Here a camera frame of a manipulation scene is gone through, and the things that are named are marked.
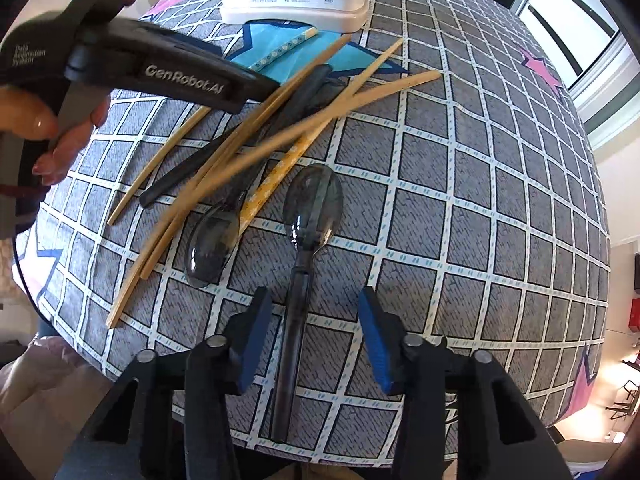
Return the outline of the person's left hand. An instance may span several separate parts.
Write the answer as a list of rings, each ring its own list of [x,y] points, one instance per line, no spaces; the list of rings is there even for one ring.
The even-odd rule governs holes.
[[[29,141],[58,140],[55,148],[41,155],[32,167],[44,185],[65,179],[78,154],[88,145],[93,130],[107,118],[111,97],[106,96],[75,128],[58,132],[58,118],[38,96],[11,86],[1,88],[1,130]]]

